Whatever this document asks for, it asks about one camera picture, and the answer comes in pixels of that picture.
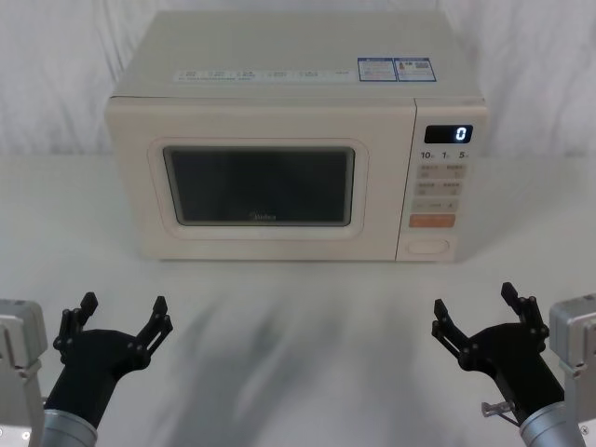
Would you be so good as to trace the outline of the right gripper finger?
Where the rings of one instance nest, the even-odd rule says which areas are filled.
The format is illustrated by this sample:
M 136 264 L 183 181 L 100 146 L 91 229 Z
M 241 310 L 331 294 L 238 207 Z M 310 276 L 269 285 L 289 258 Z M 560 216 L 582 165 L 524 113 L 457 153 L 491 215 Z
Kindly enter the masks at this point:
M 520 296 L 511 282 L 502 284 L 500 294 L 519 318 L 520 324 L 530 336 L 536 351 L 541 354 L 546 349 L 545 340 L 549 337 L 549 327 L 542 318 L 536 298 Z
M 456 358 L 462 370 L 483 373 L 479 336 L 468 337 L 461 332 L 441 299 L 434 302 L 433 312 L 435 319 L 432 322 L 431 335 Z

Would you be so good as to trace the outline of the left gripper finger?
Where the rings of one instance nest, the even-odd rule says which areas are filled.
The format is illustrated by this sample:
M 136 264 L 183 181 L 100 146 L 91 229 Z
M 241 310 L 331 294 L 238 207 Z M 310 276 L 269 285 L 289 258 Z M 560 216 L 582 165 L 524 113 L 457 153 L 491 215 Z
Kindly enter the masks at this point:
M 62 364 L 66 363 L 69 350 L 74 344 L 75 337 L 82 331 L 88 319 L 98 307 L 98 300 L 93 291 L 88 291 L 79 307 L 64 309 L 61 313 L 61 324 L 58 335 L 53 341 L 53 348 L 60 353 Z
M 173 331 L 169 308 L 164 296 L 158 296 L 152 314 L 140 332 L 127 345 L 131 369 L 145 369 L 153 354 Z

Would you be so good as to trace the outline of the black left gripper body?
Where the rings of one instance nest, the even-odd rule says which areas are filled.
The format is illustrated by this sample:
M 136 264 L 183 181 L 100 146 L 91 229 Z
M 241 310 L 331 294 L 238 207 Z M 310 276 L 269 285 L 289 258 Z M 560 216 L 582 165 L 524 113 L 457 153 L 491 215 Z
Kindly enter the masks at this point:
M 73 414 L 97 428 L 118 381 L 140 368 L 137 344 L 135 336 L 112 330 L 59 334 L 53 347 L 63 368 L 45 409 Z

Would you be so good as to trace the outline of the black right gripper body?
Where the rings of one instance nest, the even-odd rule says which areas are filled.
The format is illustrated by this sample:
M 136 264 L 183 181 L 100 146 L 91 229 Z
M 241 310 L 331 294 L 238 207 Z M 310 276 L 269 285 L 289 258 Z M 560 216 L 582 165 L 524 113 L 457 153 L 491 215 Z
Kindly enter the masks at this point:
M 522 425 L 533 413 L 564 400 L 564 392 L 541 356 L 549 329 L 542 324 L 504 323 L 467 340 L 465 369 L 491 377 Z

